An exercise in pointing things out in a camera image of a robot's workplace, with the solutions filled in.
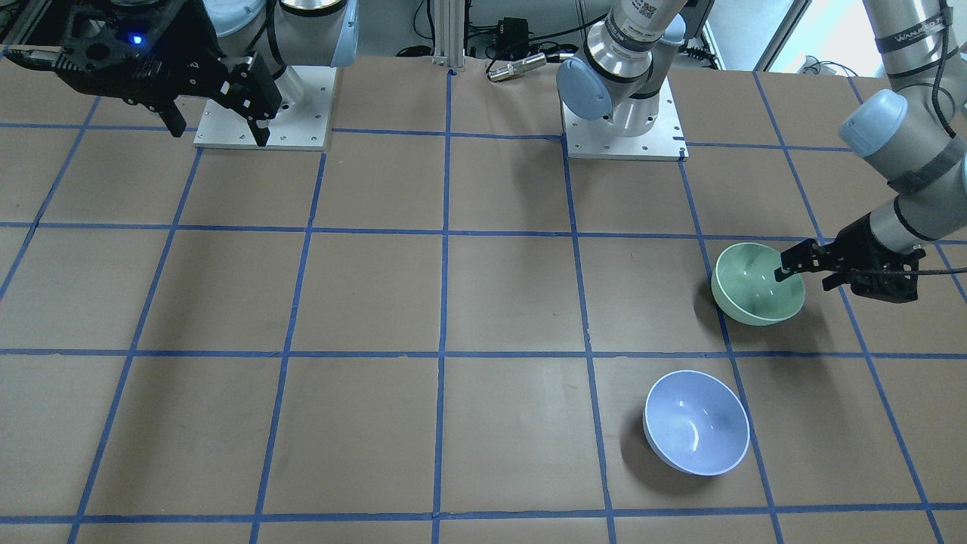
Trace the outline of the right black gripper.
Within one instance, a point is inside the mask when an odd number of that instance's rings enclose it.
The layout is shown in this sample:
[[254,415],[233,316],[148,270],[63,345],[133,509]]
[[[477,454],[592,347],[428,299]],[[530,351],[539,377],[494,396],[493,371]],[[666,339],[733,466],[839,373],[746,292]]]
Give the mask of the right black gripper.
[[144,103],[173,138],[176,97],[213,97],[267,146],[281,93],[264,58],[224,56],[200,1],[29,1],[4,40],[22,68],[55,73],[83,94]]

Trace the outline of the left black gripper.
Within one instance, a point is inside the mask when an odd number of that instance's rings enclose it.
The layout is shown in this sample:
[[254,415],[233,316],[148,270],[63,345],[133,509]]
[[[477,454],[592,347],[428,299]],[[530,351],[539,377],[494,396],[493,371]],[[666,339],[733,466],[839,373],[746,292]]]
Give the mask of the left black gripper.
[[833,272],[822,279],[822,288],[831,292],[849,286],[857,296],[903,304],[919,299],[919,261],[925,251],[894,252],[877,240],[864,216],[843,227],[832,243],[823,245],[805,239],[778,255],[774,279],[783,282],[797,274]]

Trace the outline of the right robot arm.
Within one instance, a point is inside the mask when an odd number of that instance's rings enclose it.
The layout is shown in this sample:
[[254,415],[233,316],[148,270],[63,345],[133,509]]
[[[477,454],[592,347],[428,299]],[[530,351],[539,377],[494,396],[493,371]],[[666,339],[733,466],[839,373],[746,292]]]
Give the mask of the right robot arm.
[[205,109],[201,148],[322,151],[336,76],[358,48],[355,1],[20,1],[2,32],[15,65],[156,115]]

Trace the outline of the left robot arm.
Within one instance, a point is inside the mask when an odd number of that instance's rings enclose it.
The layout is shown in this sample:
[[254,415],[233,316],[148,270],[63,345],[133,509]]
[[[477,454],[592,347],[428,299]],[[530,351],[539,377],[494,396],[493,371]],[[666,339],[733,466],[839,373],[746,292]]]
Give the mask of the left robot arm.
[[[679,27],[683,1],[618,1],[556,73],[560,99],[587,120],[645,99],[666,79],[657,46]],[[784,251],[783,283],[824,272],[825,290],[847,285],[891,303],[918,298],[923,245],[965,226],[965,138],[952,119],[965,104],[965,60],[946,1],[867,1],[864,10],[890,86],[852,113],[839,137],[884,177],[894,199],[843,227],[832,243]]]

